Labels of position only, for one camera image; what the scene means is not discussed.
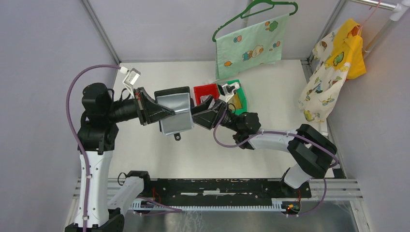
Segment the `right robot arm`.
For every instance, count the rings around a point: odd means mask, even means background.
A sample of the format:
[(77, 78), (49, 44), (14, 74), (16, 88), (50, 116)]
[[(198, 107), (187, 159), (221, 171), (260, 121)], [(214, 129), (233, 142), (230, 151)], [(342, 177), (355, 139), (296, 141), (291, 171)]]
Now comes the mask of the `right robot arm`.
[(281, 178), (279, 191), (292, 197), (311, 179), (324, 178), (327, 170), (338, 165), (337, 147), (309, 124), (295, 130), (264, 130), (257, 113), (239, 115), (229, 109), (228, 103), (210, 96), (191, 109), (193, 122), (203, 128), (216, 130), (225, 127), (235, 132), (232, 148), (271, 149), (288, 152), (296, 164)]

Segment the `black leather card holder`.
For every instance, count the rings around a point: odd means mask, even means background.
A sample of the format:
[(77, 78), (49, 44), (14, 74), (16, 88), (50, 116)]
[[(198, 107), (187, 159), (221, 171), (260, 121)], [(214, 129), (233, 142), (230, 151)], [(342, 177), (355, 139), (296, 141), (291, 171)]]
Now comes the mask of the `black leather card holder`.
[(159, 121), (163, 135), (181, 140), (181, 133), (193, 129), (191, 109), (193, 99), (189, 87), (175, 87), (154, 92), (155, 100), (162, 106), (173, 110), (174, 114)]

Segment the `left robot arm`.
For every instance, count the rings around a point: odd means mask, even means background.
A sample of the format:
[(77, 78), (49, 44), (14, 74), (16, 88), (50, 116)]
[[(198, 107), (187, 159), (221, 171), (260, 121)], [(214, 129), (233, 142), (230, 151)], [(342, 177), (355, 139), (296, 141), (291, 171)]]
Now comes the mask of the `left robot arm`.
[(142, 125), (175, 115), (175, 111), (155, 102), (140, 87), (136, 97), (114, 101), (103, 83), (84, 88), (84, 112), (80, 129), (74, 131), (81, 162), (79, 206), (67, 232), (121, 232), (125, 214), (137, 196), (152, 191), (147, 171), (130, 171), (113, 198), (108, 198), (108, 173), (119, 132), (117, 124), (139, 119)]

